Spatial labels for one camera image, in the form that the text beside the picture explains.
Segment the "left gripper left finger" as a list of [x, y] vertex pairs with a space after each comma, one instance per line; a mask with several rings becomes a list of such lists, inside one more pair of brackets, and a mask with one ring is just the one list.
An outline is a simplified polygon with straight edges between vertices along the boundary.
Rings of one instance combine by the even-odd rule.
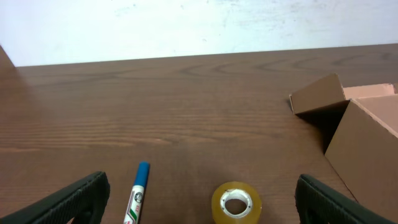
[[110, 195], [105, 172], [94, 172], [21, 210], [1, 223], [100, 223]]

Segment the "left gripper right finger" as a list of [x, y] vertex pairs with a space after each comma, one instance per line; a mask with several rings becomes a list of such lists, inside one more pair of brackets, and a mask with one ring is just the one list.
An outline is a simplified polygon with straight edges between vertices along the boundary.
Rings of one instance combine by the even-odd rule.
[[295, 205], [301, 224], [393, 224], [308, 174], [298, 178]]

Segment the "blue cap marker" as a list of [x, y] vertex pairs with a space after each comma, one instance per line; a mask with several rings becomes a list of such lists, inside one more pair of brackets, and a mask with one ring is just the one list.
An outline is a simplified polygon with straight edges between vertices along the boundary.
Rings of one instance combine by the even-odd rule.
[[138, 224], [139, 222], [149, 171], [148, 162], [143, 161], [139, 164], [125, 212], [124, 224]]

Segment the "yellow tape roll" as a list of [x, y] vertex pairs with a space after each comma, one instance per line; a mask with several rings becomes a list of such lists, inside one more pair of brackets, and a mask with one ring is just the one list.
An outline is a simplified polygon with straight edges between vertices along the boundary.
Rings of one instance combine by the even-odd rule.
[[216, 224], [257, 224], [261, 216], [262, 201], [249, 184], [227, 182], [214, 191], [211, 211]]

